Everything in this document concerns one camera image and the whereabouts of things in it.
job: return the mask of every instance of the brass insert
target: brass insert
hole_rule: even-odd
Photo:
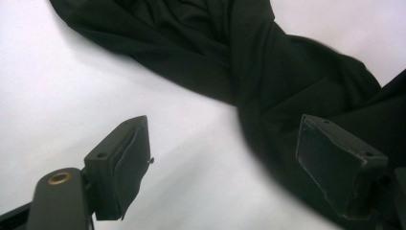
[[[48,179],[48,184],[57,185],[68,181],[72,175],[68,172],[59,172]]]

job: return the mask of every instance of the white surface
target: white surface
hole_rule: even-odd
[[[282,28],[355,56],[385,84],[406,67],[406,3],[273,0]],[[0,2],[0,214],[46,173],[82,168],[147,115],[155,163],[124,221],[100,229],[337,229],[285,195],[244,146],[233,107],[71,31],[47,1]]]

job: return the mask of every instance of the black fabric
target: black fabric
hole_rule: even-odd
[[[406,165],[406,72],[384,88],[358,60],[274,22],[268,0],[51,0],[74,30],[195,92],[234,104],[248,144],[281,184],[349,229],[295,159],[303,114],[330,119]]]

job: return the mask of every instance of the screw hole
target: screw hole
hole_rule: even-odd
[[[99,154],[97,155],[98,158],[104,158],[104,157],[106,157],[106,156],[107,156],[107,153],[105,153],[105,152],[101,152],[101,153],[99,153]]]

